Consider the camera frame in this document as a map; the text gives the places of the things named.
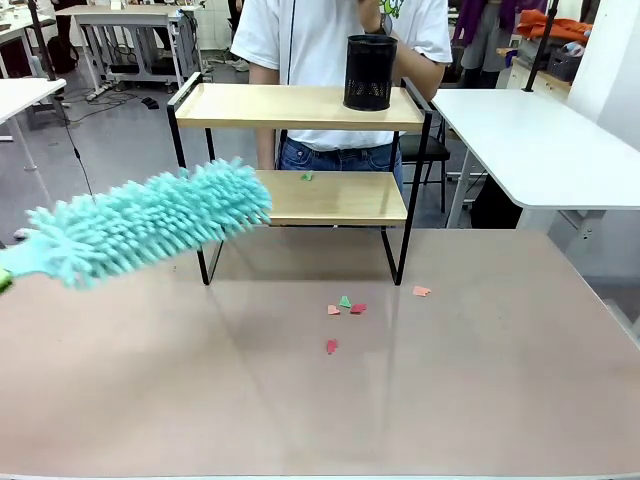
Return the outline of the person's left hand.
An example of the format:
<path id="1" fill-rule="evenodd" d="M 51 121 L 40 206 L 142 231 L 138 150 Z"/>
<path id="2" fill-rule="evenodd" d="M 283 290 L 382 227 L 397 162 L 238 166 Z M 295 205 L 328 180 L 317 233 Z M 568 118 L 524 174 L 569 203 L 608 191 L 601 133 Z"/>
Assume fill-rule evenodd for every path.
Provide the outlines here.
<path id="1" fill-rule="evenodd" d="M 375 33 L 381 29 L 382 13 L 378 0 L 358 0 L 356 2 L 360 24 L 366 33 Z"/>

